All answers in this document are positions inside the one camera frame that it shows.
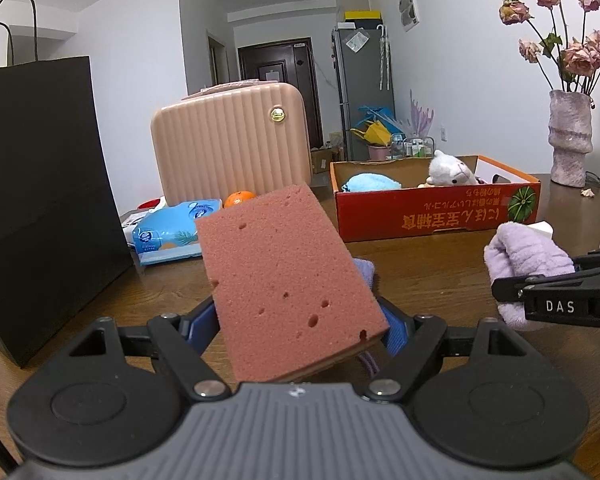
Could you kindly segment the cardboard box on floor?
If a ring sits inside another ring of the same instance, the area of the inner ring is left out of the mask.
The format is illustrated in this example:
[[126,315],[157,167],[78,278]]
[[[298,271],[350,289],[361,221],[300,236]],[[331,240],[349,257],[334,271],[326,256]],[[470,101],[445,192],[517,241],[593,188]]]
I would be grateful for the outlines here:
[[336,154],[333,148],[314,148],[311,151],[312,172],[314,174],[329,172],[330,164]]

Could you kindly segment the lavender towel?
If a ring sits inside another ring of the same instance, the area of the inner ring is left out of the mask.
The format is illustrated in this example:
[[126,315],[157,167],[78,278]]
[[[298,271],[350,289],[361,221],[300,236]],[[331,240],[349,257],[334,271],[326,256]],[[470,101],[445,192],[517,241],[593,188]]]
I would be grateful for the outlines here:
[[572,273],[574,265],[550,237],[517,222],[502,223],[483,249],[491,283],[498,278]]

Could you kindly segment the orange tangerine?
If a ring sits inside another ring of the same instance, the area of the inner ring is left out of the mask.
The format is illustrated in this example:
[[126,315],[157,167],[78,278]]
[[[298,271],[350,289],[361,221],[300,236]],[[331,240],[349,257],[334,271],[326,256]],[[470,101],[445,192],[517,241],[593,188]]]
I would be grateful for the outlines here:
[[253,200],[256,197],[257,194],[250,191],[237,191],[227,196],[223,202],[223,207],[233,207],[245,203],[247,200]]

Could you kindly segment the dried pink roses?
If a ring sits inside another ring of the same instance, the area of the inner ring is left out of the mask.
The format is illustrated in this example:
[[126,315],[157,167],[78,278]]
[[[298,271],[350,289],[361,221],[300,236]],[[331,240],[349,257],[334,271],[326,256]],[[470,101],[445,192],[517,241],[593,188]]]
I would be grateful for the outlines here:
[[558,89],[592,96],[600,81],[600,28],[588,29],[588,16],[600,11],[600,0],[577,0],[580,24],[568,25],[564,0],[533,0],[550,14],[550,29],[541,32],[531,9],[522,0],[502,0],[498,18],[505,26],[527,24],[533,40],[519,40],[518,52],[529,64],[540,67],[548,58],[557,70]]

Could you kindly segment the black paper shopping bag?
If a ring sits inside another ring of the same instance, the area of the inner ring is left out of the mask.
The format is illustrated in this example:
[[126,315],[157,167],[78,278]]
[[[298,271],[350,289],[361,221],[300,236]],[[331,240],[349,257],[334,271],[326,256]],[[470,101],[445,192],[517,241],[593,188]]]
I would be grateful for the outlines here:
[[26,366],[131,264],[90,60],[0,67],[0,351]]

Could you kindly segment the red bowl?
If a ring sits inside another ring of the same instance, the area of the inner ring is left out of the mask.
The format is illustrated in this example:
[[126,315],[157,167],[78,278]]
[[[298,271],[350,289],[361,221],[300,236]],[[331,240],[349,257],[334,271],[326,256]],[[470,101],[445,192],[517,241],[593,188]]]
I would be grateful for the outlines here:
[[139,210],[161,208],[164,205],[164,197],[154,198],[137,206]]

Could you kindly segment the blue tissue pack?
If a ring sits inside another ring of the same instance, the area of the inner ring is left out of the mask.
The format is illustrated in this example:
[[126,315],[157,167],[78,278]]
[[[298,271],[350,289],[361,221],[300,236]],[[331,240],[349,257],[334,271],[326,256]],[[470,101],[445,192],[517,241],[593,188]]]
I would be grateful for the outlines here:
[[222,200],[192,200],[148,214],[132,231],[141,266],[201,256],[196,222],[222,208]]

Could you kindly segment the yellow box on refrigerator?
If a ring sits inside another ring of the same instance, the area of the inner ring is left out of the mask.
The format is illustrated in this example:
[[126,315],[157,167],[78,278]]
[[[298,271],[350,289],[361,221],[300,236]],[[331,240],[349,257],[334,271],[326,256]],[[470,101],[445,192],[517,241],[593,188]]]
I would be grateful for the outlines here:
[[353,10],[343,13],[343,17],[348,22],[355,21],[381,21],[382,16],[380,11],[376,10]]

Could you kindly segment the white alpaca plush toy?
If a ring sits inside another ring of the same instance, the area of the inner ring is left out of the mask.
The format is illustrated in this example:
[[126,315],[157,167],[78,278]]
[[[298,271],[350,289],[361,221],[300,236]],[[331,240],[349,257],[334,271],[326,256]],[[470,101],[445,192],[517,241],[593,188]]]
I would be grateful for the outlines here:
[[421,188],[432,188],[433,186],[457,186],[457,185],[479,185],[480,182],[459,158],[443,153],[441,150],[434,151],[431,159],[426,181],[420,185]]

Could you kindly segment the pink layered sponge block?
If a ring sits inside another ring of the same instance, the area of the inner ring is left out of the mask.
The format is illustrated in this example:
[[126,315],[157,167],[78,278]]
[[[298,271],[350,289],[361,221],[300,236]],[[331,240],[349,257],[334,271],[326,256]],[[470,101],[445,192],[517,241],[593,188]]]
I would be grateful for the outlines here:
[[196,225],[238,382],[308,376],[388,330],[370,285],[307,185],[222,209]]

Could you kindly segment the pink ribbed suitcase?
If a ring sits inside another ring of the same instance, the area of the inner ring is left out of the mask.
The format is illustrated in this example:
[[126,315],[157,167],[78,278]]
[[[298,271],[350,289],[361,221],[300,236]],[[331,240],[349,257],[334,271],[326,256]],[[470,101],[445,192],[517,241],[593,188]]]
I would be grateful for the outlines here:
[[202,89],[158,110],[150,131],[170,206],[312,180],[306,108],[291,84],[253,79]]

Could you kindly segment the wall electrical panel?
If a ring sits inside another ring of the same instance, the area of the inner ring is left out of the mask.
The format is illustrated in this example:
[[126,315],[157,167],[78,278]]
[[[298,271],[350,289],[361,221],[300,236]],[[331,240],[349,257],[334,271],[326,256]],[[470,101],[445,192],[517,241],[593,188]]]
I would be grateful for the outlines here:
[[408,32],[419,23],[416,0],[399,0],[398,9],[404,32]]

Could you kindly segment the red cardboard box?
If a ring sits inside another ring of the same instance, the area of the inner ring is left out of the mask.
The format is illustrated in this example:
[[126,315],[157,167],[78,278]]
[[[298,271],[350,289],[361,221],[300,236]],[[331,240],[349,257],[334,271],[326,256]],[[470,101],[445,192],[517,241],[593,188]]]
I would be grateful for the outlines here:
[[[346,242],[494,229],[507,221],[533,223],[538,214],[538,178],[483,155],[463,156],[477,185],[426,188],[430,160],[334,162],[330,180],[338,231]],[[400,183],[390,191],[345,191],[359,174],[380,174]]]

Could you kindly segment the pink textured vase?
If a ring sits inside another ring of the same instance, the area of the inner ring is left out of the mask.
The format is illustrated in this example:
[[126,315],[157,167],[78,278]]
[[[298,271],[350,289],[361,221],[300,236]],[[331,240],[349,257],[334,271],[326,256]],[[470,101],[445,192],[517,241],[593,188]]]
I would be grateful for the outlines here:
[[550,180],[570,188],[583,188],[585,156],[593,151],[589,96],[562,90],[550,92],[548,143],[553,148]]

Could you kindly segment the dark brown entrance door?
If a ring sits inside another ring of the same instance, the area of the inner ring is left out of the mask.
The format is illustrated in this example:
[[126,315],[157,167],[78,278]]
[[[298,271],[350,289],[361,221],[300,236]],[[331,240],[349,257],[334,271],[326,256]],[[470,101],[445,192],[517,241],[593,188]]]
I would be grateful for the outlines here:
[[240,47],[238,61],[244,79],[286,82],[300,91],[306,109],[310,148],[321,148],[323,127],[311,39],[296,38]]

